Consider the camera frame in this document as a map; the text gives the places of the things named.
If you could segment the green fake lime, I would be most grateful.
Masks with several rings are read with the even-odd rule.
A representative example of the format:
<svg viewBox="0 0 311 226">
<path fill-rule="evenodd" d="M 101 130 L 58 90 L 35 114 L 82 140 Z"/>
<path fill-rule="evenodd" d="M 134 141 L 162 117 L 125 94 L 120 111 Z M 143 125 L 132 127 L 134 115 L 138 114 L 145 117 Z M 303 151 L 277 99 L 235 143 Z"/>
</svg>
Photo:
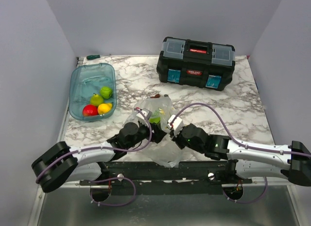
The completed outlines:
<svg viewBox="0 0 311 226">
<path fill-rule="evenodd" d="M 100 95 L 104 99 L 108 100 L 113 96 L 113 90 L 110 87 L 104 86 L 100 89 Z"/>
</svg>

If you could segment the yellow fake lemon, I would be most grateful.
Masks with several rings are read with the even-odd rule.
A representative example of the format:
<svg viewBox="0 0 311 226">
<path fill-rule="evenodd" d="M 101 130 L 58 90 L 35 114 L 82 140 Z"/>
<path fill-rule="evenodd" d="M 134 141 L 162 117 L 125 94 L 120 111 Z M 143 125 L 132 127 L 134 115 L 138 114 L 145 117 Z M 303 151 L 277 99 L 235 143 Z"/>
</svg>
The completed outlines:
<svg viewBox="0 0 311 226">
<path fill-rule="evenodd" d="M 99 115 L 103 115 L 110 112 L 112 108 L 112 103 L 102 103 L 97 107 L 97 111 Z"/>
</svg>

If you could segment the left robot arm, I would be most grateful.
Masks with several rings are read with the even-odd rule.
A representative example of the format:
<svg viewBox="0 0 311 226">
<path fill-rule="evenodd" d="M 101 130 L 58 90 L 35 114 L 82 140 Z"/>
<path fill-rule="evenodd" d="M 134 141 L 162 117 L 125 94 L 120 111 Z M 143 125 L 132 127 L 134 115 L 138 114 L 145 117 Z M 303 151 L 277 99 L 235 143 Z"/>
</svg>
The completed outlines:
<svg viewBox="0 0 311 226">
<path fill-rule="evenodd" d="M 35 182 L 45 193 L 52 192 L 68 182 L 76 168 L 117 160 L 129 152 L 144 149 L 150 142 L 160 143 L 165 135 L 159 123 L 128 122 L 118 134 L 98 145 L 79 148 L 60 141 L 32 163 Z"/>
</svg>

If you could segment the green fake pear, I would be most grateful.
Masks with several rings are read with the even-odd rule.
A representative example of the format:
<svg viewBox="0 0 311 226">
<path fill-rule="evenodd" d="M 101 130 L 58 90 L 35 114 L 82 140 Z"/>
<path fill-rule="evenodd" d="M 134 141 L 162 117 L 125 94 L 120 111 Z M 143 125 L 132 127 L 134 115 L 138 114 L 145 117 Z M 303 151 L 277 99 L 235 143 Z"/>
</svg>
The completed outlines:
<svg viewBox="0 0 311 226">
<path fill-rule="evenodd" d="M 99 105 L 104 103 L 104 99 L 101 95 L 94 93 L 90 98 L 90 104 L 98 107 Z"/>
</svg>

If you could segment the red fake apple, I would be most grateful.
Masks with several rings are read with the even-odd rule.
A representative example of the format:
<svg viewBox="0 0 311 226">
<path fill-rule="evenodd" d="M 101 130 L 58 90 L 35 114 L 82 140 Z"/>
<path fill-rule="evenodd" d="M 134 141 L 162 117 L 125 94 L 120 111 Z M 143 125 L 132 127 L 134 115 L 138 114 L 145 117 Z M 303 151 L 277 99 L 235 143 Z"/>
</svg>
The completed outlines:
<svg viewBox="0 0 311 226">
<path fill-rule="evenodd" d="M 98 108 L 92 104 L 88 104 L 83 108 L 82 115 L 84 117 L 96 116 L 98 115 Z"/>
</svg>

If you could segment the translucent plastic bag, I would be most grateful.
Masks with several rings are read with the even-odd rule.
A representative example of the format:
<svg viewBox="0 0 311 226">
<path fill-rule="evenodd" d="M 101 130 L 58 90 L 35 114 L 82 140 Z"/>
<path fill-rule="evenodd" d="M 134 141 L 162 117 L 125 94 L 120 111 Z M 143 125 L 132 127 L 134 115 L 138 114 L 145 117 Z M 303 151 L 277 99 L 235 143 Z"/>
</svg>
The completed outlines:
<svg viewBox="0 0 311 226">
<path fill-rule="evenodd" d="M 171 115 L 176 114 L 173 103 L 169 97 L 160 97 L 157 99 L 146 98 L 138 101 L 134 107 L 146 108 L 152 112 L 151 117 L 159 116 L 159 124 L 151 123 L 160 127 L 167 134 L 160 143 L 150 142 L 148 146 L 140 151 L 128 153 L 122 158 L 123 161 L 153 161 L 166 168 L 177 167 L 182 158 L 182 151 L 171 141 L 167 121 Z"/>
</svg>

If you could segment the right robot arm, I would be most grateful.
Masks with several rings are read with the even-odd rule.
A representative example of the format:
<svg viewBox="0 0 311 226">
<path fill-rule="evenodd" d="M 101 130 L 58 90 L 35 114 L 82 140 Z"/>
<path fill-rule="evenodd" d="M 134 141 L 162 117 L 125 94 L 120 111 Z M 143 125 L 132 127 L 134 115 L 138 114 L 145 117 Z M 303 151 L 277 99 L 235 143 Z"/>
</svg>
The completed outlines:
<svg viewBox="0 0 311 226">
<path fill-rule="evenodd" d="M 193 124 L 168 125 L 171 139 L 213 160 L 227 160 L 233 166 L 224 170 L 229 183 L 252 177 L 277 177 L 290 183 L 311 185 L 311 153 L 299 141 L 290 145 L 248 143 L 232 136 L 209 135 Z"/>
</svg>

